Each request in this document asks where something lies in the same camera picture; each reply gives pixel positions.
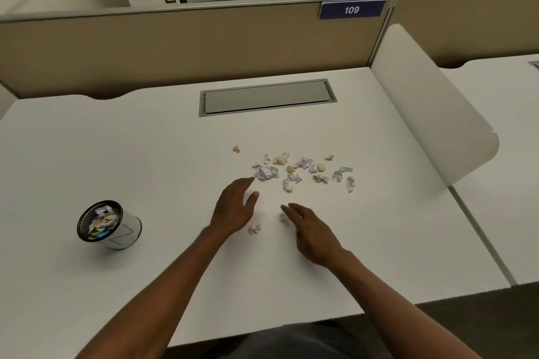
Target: blue number sign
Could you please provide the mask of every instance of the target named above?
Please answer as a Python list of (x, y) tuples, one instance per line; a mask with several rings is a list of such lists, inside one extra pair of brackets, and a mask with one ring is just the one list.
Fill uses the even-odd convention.
[(322, 2), (320, 20), (348, 19), (352, 17), (378, 17), (385, 0), (327, 0)]

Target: white tabletop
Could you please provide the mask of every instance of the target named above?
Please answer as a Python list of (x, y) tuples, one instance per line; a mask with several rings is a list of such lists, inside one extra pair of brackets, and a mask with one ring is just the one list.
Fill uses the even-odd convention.
[(539, 55), (444, 70), (500, 138), (490, 162), (455, 189), (518, 284), (539, 281)]
[[(199, 91), (328, 78), (337, 103), (200, 118)], [(264, 154), (353, 167), (357, 187), (255, 182), (262, 232), (235, 234), (171, 345), (360, 313), (295, 248), (279, 205), (311, 206), (343, 245), (413, 302), (508, 287), (369, 69), (146, 89), (114, 100), (19, 100), (0, 122), (0, 356), (71, 358), (208, 224), (221, 190)], [(232, 151), (239, 145), (241, 152)], [(102, 199), (143, 224), (124, 251), (77, 238)]]

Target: dark floor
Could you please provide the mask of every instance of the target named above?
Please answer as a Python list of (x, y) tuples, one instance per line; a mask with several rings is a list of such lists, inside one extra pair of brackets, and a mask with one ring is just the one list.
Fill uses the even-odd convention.
[[(539, 358), (539, 282), (423, 303), (420, 308), (483, 359)], [(336, 321), (361, 340), (372, 359), (392, 358), (365, 315), (347, 316)], [(198, 359), (221, 341), (169, 348), (164, 358)]]

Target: forearm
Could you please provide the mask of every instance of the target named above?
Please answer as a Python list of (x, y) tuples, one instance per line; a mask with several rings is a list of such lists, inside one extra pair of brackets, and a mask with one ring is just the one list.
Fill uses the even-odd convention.
[(160, 358), (227, 234), (206, 227), (159, 277), (94, 336), (77, 359)]
[(373, 321), (396, 359), (480, 359), (370, 272), (354, 254), (344, 252), (330, 269)]

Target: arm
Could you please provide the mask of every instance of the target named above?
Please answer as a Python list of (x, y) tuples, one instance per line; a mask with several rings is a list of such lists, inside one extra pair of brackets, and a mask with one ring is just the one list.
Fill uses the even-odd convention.
[(162, 357), (207, 266), (226, 239), (253, 216), (258, 192), (243, 205), (252, 182), (253, 178), (238, 179), (225, 188), (210, 225), (92, 338), (77, 359)]
[(480, 359), (447, 329), (370, 272), (345, 250), (329, 226), (306, 207), (281, 206), (296, 226), (298, 250), (329, 269), (373, 321), (398, 359)]

